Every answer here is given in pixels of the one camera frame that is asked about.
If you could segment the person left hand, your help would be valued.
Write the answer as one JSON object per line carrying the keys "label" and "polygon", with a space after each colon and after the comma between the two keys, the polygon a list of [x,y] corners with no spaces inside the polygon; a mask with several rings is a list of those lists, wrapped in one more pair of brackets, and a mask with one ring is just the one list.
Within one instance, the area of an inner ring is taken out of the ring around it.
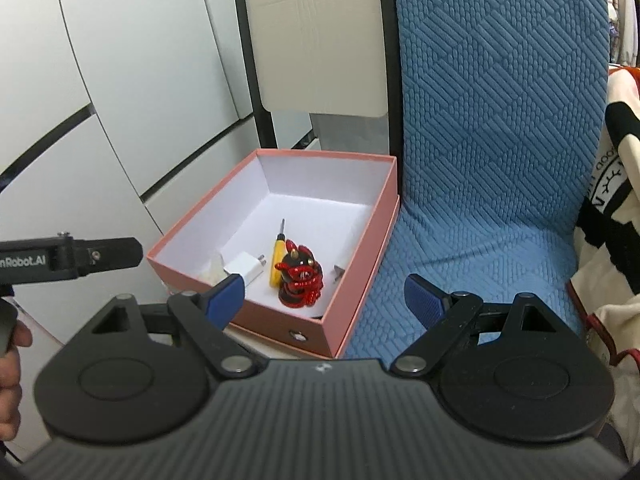
{"label": "person left hand", "polygon": [[22,322],[15,325],[9,349],[0,362],[0,437],[2,441],[13,440],[21,425],[20,403],[21,358],[19,348],[32,345],[32,332]]}

